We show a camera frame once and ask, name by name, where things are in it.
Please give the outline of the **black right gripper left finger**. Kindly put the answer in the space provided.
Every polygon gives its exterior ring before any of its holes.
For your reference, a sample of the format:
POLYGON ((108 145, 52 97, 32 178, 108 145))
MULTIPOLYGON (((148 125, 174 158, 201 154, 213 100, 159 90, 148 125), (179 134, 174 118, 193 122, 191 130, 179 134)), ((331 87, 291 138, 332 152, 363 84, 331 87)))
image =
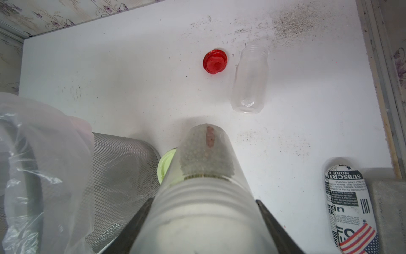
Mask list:
POLYGON ((149 214, 153 203, 153 198, 149 198, 123 231, 110 243, 102 254, 129 254, 142 226, 149 214))

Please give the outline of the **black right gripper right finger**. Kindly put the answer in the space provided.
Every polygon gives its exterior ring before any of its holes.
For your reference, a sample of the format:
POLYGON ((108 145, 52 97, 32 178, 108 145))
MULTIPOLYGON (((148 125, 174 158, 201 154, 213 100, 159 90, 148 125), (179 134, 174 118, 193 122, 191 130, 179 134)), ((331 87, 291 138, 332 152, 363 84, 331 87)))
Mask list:
POLYGON ((262 201, 256 200, 265 225, 275 243, 278 254, 304 254, 300 247, 287 234, 262 201))

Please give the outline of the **clear jar with beans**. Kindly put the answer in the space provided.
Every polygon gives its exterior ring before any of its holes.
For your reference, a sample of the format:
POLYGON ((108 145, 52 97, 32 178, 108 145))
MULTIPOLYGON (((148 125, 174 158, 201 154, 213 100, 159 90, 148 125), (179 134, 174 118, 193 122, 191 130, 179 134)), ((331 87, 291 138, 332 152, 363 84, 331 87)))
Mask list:
POLYGON ((275 254, 226 132, 193 127, 178 146, 133 254, 275 254))

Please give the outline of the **clear plastic jar of beans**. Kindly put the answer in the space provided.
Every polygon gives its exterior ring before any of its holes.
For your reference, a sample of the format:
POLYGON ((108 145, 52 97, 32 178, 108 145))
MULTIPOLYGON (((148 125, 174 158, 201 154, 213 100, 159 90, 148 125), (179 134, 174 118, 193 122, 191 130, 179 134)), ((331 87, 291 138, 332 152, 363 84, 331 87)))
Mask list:
POLYGON ((245 114, 257 114, 265 105, 269 78, 269 51, 251 43, 241 52, 232 89, 232 108, 245 114))

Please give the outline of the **red jar lid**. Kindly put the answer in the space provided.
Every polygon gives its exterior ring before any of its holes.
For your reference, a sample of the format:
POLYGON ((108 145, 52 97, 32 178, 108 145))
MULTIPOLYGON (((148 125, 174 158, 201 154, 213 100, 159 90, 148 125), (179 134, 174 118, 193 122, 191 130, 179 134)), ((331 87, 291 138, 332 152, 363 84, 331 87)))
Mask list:
POLYGON ((227 61, 227 54, 224 51, 214 49, 205 55, 203 68, 209 74, 220 73, 226 68, 227 61))

